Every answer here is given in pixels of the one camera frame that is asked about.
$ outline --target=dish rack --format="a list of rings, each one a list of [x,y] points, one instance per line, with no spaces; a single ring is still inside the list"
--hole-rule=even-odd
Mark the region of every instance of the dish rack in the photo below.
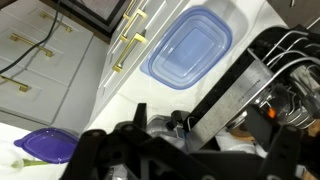
[[[297,26],[270,28],[261,33],[242,56],[260,60],[273,73],[265,89],[251,101],[282,124],[300,129],[320,119],[320,36]],[[242,111],[227,124],[239,127]]]

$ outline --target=electrical cord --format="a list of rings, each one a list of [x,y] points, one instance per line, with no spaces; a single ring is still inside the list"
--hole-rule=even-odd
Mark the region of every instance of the electrical cord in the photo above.
[[[40,42],[38,42],[37,44],[33,45],[32,47],[30,47],[25,53],[23,53],[17,60],[15,60],[13,63],[11,63],[9,66],[3,68],[2,70],[0,70],[0,74],[3,74],[4,72],[10,70],[11,68],[13,68],[14,66],[16,66],[26,55],[28,55],[33,49],[37,48],[38,46],[40,46],[42,43],[45,43],[47,42],[51,35],[52,35],[52,32],[53,32],[53,28],[54,26],[56,25],[56,22],[57,22],[57,19],[58,19],[58,14],[59,14],[59,7],[60,7],[60,1],[61,0],[58,0],[57,4],[56,4],[56,14],[54,16],[54,20],[53,20],[53,23],[52,23],[52,26],[49,30],[49,33],[48,35]]]

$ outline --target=gold cabinet handle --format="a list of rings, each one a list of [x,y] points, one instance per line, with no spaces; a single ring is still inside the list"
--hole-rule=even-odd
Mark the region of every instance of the gold cabinet handle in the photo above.
[[[20,91],[22,91],[22,92],[27,92],[27,91],[28,91],[28,88],[29,88],[28,85],[23,84],[23,83],[21,83],[21,82],[18,82],[18,81],[16,81],[16,80],[7,78],[7,77],[2,76],[2,75],[0,75],[0,77],[1,77],[3,80],[5,80],[5,81],[8,81],[8,82],[12,82],[12,83],[14,83],[14,84],[17,84],[17,85],[19,86],[19,90],[20,90]]]
[[[128,23],[126,24],[126,26],[123,29],[123,32],[120,36],[120,39],[122,41],[126,42],[128,40],[127,39],[127,32],[129,30],[129,28],[132,26],[133,22],[140,16],[143,18],[146,18],[147,14],[145,12],[143,12],[141,9],[137,10],[136,14],[129,19]]]
[[[10,39],[12,39],[14,41],[21,40],[21,41],[23,41],[23,42],[25,42],[27,44],[30,44],[31,46],[36,44],[36,43],[34,43],[34,42],[32,42],[32,41],[30,41],[30,40],[28,40],[28,39],[26,39],[26,38],[24,38],[22,36],[19,36],[19,35],[15,34],[15,33],[11,34]],[[49,49],[44,48],[42,46],[38,46],[37,48],[39,48],[41,51],[44,51],[46,53],[46,56],[48,56],[48,57],[52,57],[53,56],[53,52],[50,51]]]
[[[46,12],[44,12],[44,11],[41,11],[40,17],[42,17],[42,18],[49,18],[49,19],[51,19],[51,20],[54,20],[54,17],[53,17],[53,16],[51,16],[50,14],[48,14],[48,13],[46,13]],[[57,20],[57,22],[59,22],[61,26],[65,27],[67,32],[72,32],[72,28],[71,28],[70,26],[68,26],[67,24],[65,24],[65,23],[63,23],[63,22],[61,22],[61,21],[59,21],[59,20]]]
[[[126,57],[128,56],[128,54],[130,53],[130,51],[132,50],[131,47],[133,47],[134,45],[137,44],[137,42],[143,42],[145,41],[145,33],[146,31],[144,30],[141,34],[136,33],[133,38],[131,39],[131,41],[129,42],[129,44],[126,46],[126,48],[123,50],[123,52],[121,53],[120,57],[118,58],[118,60],[116,61],[116,63],[113,65],[112,69],[116,72],[121,72],[122,67],[123,67],[123,63],[126,60]]]
[[[134,4],[137,2],[137,0],[131,0],[129,6],[127,7],[126,11],[123,13],[123,18],[125,19],[130,19],[130,11],[132,11],[132,8],[134,6]]]

